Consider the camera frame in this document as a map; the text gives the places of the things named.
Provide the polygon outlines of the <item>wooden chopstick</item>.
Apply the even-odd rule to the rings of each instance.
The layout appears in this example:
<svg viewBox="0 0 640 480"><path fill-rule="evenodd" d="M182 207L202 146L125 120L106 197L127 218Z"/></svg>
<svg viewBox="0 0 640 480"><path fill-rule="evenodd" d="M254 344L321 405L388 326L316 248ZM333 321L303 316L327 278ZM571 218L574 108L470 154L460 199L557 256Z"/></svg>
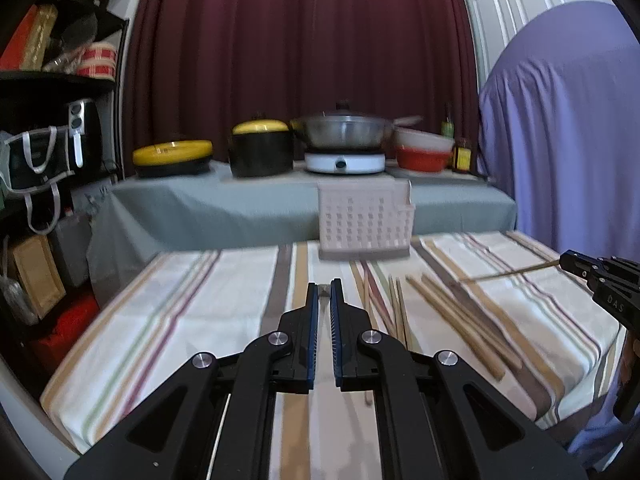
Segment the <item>wooden chopstick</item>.
<svg viewBox="0 0 640 480"><path fill-rule="evenodd" d="M520 370L523 367L522 359L495 335L477 315L466 310L426 274L422 274L421 282L426 291L434 297L434 307L442 310L442 316L448 315L450 318L457 318L462 325L474 330L488 346L491 346L492 350L498 353L503 362L509 364L514 370Z"/></svg>
<svg viewBox="0 0 640 480"><path fill-rule="evenodd" d="M402 329L402 318L401 318L401 310L400 310L400 305L398 302L398 296L397 296L397 288L396 288L396 283L394 281L394 278L389 275L387 278L388 284L390 285L390 304L392 305L393 308L393 312L394 312L394 330L395 330L395 337L396 339L398 339L402 344L405 343L405 339L404 339L404 330Z"/></svg>
<svg viewBox="0 0 640 480"><path fill-rule="evenodd" d="M460 278L458 283L460 284L469 284L469 283L478 283L484 281L498 280L498 278L508 278L513 275L522 275L529 272L535 272L539 270L553 268L554 266L558 266L560 264L560 259L555 259L543 263L537 263L533 266L526 266L525 268L515 269L510 271L503 271L495 274L486 274L482 276L476 276L475 278Z"/></svg>
<svg viewBox="0 0 640 480"><path fill-rule="evenodd" d="M434 310L458 333L462 340L474 353L474 356L488 369L491 376L500 382L506 374L506 364L497 353L497 348L491 344L475 328L465 314L459 313L450 306L450 301L446 300L439 292L434 292L424 283L416 278L406 275L407 283L425 300Z"/></svg>
<svg viewBox="0 0 640 480"><path fill-rule="evenodd" d="M363 304L363 309L366 310L367 315L369 317L369 321L371 322L372 311L371 311L371 305L370 305L370 289L369 289L369 283L367 278L367 268L364 263L361 263L361 265L362 265L362 296L363 296L362 304ZM372 391L368 390L364 393L364 402L366 402L366 405L369 408L372 408L373 406Z"/></svg>
<svg viewBox="0 0 640 480"><path fill-rule="evenodd" d="M412 350L411 330L408 324L404 292L402 291L401 280L399 278L396 278L396 292L398 297L398 309L401 318L402 340L404 341L405 347L408 350Z"/></svg>

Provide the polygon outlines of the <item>striped tablecloth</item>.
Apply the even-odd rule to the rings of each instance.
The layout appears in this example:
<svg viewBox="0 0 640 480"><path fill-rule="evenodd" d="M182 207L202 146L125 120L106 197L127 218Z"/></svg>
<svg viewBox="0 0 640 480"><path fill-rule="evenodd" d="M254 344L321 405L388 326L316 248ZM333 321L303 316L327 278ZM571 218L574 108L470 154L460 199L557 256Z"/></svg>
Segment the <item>striped tablecloth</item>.
<svg viewBox="0 0 640 480"><path fill-rule="evenodd" d="M363 309L364 263L399 479L582 479L564 445L614 390L626 328L558 266L458 283L555 259L517 232L417 237L408 257L384 262L322 260L313 242L168 252L106 305L40 402L77 448L68 478L239 479L243 352L303 307L314 283L314 388L277 394L266 479L383 479L374 404L337 388L333 369L330 284L339 278ZM503 362L493 378L405 279L422 274L523 367ZM395 337L389 275L401 280L412 350Z"/></svg>

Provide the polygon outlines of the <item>white perforated utensil basket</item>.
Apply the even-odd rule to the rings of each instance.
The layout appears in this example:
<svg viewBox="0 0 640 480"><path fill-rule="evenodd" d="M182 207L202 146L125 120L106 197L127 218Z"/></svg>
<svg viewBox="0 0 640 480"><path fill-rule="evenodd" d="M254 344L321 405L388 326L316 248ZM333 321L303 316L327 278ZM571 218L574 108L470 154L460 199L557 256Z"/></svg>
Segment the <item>white perforated utensil basket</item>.
<svg viewBox="0 0 640 480"><path fill-rule="evenodd" d="M318 207L322 260L408 257L416 211L409 181L384 178L321 182Z"/></svg>

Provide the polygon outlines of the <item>brown sauce jar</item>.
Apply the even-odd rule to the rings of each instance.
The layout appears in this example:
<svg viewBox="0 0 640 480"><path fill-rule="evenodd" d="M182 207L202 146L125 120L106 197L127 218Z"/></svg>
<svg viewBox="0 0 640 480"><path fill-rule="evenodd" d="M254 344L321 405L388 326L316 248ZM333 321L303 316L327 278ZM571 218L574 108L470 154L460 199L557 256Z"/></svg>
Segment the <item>brown sauce jar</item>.
<svg viewBox="0 0 640 480"><path fill-rule="evenodd" d="M452 153L452 169L459 174L468 174L472 166L472 146L465 138L457 138Z"/></svg>

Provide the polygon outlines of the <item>white induction cooker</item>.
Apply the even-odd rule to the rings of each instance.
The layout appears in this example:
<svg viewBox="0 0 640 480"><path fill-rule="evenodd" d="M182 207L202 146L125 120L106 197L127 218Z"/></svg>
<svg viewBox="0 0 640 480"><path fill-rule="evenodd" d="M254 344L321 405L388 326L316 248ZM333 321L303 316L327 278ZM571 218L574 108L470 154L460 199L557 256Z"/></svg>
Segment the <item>white induction cooker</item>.
<svg viewBox="0 0 640 480"><path fill-rule="evenodd" d="M305 153L305 165L313 174L335 174L336 176L370 176L385 171L386 157L378 148L362 150L312 150Z"/></svg>

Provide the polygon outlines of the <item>grey tablecloth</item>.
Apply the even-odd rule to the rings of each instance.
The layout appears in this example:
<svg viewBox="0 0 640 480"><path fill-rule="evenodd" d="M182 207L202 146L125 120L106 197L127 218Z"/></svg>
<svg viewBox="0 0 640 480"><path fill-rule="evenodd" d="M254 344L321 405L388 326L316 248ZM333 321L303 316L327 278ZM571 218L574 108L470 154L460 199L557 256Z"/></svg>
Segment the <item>grey tablecloth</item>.
<svg viewBox="0 0 640 480"><path fill-rule="evenodd" d="M198 176L114 185L94 218L87 252L96 300L107 304L160 252L315 240L322 180L304 170L237 179L228 165L212 162ZM416 235L514 229L516 203L483 180L444 172L410 182Z"/></svg>

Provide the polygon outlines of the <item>red bowl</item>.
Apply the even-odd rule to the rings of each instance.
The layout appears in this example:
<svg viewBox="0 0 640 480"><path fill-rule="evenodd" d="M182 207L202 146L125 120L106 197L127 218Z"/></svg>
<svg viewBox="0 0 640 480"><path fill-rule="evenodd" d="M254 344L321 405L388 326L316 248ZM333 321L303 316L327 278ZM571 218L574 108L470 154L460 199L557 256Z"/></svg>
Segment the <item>red bowl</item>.
<svg viewBox="0 0 640 480"><path fill-rule="evenodd" d="M396 148L396 159L402 169L437 174L446 169L450 153L400 146Z"/></svg>

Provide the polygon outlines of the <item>black pot yellow lid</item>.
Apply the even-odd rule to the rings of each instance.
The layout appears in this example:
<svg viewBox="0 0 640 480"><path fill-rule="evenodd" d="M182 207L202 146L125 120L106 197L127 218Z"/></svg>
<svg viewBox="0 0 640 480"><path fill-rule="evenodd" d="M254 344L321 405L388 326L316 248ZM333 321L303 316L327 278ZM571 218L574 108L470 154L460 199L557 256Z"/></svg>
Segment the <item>black pot yellow lid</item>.
<svg viewBox="0 0 640 480"><path fill-rule="evenodd" d="M294 134L285 122L255 119L232 129L229 164L236 178L262 178L293 169Z"/></svg>

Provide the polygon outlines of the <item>green glass bottle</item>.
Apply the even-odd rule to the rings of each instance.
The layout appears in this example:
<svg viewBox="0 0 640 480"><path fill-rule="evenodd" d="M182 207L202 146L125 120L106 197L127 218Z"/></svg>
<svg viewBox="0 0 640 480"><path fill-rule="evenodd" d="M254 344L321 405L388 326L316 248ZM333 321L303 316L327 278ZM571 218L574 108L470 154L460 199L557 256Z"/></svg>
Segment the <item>green glass bottle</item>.
<svg viewBox="0 0 640 480"><path fill-rule="evenodd" d="M448 139L454 138L454 114L452 114L452 107L450 104L446 105L445 118L442 121L442 126L440 127L440 133L445 138L448 138Z"/></svg>

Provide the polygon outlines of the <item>yellow lid black pan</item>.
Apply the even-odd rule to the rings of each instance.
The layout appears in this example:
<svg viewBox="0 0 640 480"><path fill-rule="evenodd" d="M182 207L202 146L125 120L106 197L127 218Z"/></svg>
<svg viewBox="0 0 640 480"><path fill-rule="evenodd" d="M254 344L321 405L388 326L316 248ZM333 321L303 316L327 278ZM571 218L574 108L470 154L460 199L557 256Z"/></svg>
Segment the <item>yellow lid black pan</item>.
<svg viewBox="0 0 640 480"><path fill-rule="evenodd" d="M138 148L132 163L141 179L195 176L209 170L212 157L210 141L172 141Z"/></svg>

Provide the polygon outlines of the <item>white bowl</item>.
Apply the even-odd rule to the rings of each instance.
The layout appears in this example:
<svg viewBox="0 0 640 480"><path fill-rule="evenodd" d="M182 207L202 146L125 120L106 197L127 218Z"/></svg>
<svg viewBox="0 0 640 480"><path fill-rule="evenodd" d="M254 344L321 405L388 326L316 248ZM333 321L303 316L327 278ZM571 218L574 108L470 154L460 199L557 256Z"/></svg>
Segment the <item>white bowl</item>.
<svg viewBox="0 0 640 480"><path fill-rule="evenodd" d="M404 148L429 152L449 153L454 147L453 138L410 128L396 128L395 142Z"/></svg>

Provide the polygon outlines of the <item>red bag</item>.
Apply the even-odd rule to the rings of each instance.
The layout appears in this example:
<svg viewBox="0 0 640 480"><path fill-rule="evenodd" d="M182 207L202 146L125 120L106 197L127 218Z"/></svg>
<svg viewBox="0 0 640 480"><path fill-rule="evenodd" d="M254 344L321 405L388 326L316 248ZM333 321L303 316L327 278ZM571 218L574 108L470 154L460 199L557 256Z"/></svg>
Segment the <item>red bag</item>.
<svg viewBox="0 0 640 480"><path fill-rule="evenodd" d="M83 292L62 310L47 333L35 339L32 350L47 373L55 372L99 313L93 293Z"/></svg>

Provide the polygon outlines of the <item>steel wok with lid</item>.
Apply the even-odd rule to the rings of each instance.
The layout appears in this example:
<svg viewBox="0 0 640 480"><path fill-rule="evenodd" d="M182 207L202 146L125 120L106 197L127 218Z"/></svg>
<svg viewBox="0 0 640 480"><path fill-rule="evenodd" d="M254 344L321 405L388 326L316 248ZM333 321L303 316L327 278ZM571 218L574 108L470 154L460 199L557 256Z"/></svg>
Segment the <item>steel wok with lid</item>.
<svg viewBox="0 0 640 480"><path fill-rule="evenodd" d="M292 129L312 148L379 148L397 127L415 126L420 115L395 119L353 112L346 101L336 109L290 121Z"/></svg>

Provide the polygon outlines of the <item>wooden board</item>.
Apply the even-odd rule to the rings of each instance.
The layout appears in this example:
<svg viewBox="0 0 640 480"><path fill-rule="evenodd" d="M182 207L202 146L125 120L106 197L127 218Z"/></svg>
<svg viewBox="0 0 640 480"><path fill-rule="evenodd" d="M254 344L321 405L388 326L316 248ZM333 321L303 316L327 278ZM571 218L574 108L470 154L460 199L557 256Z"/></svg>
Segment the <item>wooden board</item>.
<svg viewBox="0 0 640 480"><path fill-rule="evenodd" d="M47 237L35 235L11 248L10 263L42 320L65 296Z"/></svg>

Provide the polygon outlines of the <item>dark red curtain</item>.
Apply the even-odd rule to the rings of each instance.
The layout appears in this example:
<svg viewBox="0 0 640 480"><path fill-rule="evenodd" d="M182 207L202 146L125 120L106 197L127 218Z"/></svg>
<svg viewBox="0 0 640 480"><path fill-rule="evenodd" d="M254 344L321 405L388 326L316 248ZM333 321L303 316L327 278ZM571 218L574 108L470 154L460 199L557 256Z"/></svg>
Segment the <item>dark red curtain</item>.
<svg viewBox="0 0 640 480"><path fill-rule="evenodd" d="M207 139L228 157L257 113L290 120L345 101L387 118L451 119L478 137L464 0L139 0L122 89L122 148Z"/></svg>

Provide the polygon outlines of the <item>red white checked box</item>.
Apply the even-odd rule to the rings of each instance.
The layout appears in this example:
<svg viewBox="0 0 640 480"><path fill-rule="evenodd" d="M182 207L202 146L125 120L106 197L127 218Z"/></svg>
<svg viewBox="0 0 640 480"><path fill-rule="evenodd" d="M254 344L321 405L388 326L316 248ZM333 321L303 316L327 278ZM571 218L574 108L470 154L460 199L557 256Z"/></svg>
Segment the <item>red white checked box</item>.
<svg viewBox="0 0 640 480"><path fill-rule="evenodd" d="M109 42L95 42L81 55L75 74L114 81L116 65L117 49Z"/></svg>

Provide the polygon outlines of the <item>black storage shelf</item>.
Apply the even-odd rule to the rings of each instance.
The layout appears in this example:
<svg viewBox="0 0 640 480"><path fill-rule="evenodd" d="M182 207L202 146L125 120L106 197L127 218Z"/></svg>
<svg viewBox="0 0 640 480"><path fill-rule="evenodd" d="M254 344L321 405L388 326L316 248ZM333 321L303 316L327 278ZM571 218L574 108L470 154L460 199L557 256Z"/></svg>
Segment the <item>black storage shelf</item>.
<svg viewBox="0 0 640 480"><path fill-rule="evenodd" d="M129 23L110 0L1 0L1 354L30 388L51 374L32 343L89 291L93 184L122 175L118 94ZM115 80L75 74L95 42L117 49ZM10 249L47 237L64 298L38 318Z"/></svg>

